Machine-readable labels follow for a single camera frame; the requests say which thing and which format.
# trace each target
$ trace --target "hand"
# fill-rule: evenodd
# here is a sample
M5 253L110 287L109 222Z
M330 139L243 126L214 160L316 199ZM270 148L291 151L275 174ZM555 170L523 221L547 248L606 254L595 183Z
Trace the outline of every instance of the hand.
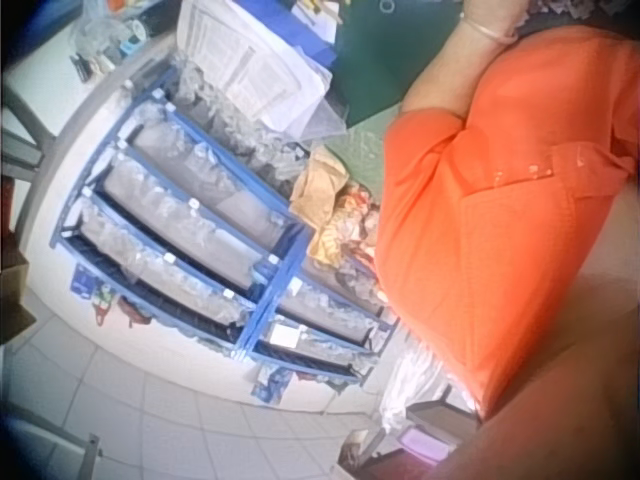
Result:
M489 30L509 37L525 18L530 0L465 0L465 16Z

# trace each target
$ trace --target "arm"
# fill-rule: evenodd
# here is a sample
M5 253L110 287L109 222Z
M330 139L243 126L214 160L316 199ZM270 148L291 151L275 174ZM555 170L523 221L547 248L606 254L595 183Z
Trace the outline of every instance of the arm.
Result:
M528 0L467 0L466 17L508 37L523 18ZM402 112L442 108L466 117L476 87L505 45L460 21L438 56L409 89Z
M433 480L638 478L637 310L543 367Z

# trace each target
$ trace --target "green board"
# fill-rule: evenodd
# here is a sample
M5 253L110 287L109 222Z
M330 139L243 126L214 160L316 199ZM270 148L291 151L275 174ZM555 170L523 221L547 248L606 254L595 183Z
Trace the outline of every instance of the green board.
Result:
M393 13L379 0L352 0L341 9L333 84L349 105L352 126L397 104L438 54L458 22L450 1L395 0Z

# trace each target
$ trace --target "white plastic bag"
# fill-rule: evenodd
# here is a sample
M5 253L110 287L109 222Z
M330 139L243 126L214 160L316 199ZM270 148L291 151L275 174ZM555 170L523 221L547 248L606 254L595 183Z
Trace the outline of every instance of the white plastic bag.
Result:
M387 432L402 428L407 406L424 400L431 389L437 391L447 383L442 362L424 343L412 337L396 361L380 403L383 428Z

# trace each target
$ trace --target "cardboard box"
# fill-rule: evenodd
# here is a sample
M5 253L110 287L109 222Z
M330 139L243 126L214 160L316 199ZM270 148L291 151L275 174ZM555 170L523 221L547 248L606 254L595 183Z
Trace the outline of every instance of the cardboard box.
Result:
M2 239L0 250L0 345L4 345L34 324L35 318L21 305L29 262L13 234Z

